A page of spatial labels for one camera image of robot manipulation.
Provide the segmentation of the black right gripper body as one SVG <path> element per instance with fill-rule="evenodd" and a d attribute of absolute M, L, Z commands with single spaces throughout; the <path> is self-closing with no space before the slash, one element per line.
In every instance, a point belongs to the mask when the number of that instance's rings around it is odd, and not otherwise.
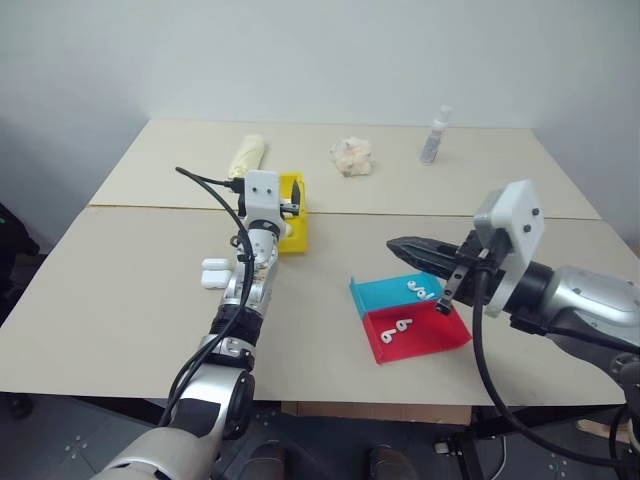
<path fill-rule="evenodd" d="M 454 301 L 472 306 L 475 300 L 477 274 L 482 271 L 486 273 L 487 278 L 485 293 L 482 297 L 483 304 L 486 305 L 504 276 L 500 270 L 504 259 L 504 230 L 496 231 L 487 246 L 481 243 L 478 233 L 471 230 L 455 252 L 455 268 L 437 301 L 437 311 L 449 315 L 453 311 Z"/>

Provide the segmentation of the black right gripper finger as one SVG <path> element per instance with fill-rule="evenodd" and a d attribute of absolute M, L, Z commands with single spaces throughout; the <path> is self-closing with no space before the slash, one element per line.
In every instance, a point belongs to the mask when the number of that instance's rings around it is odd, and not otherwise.
<path fill-rule="evenodd" d="M 457 268 L 454 257 L 440 253 L 411 249 L 395 249 L 392 253 L 414 269 L 441 279 L 449 279 Z"/>
<path fill-rule="evenodd" d="M 402 236 L 388 240 L 387 248 L 403 260 L 453 260 L 458 247 L 435 239 Z"/>

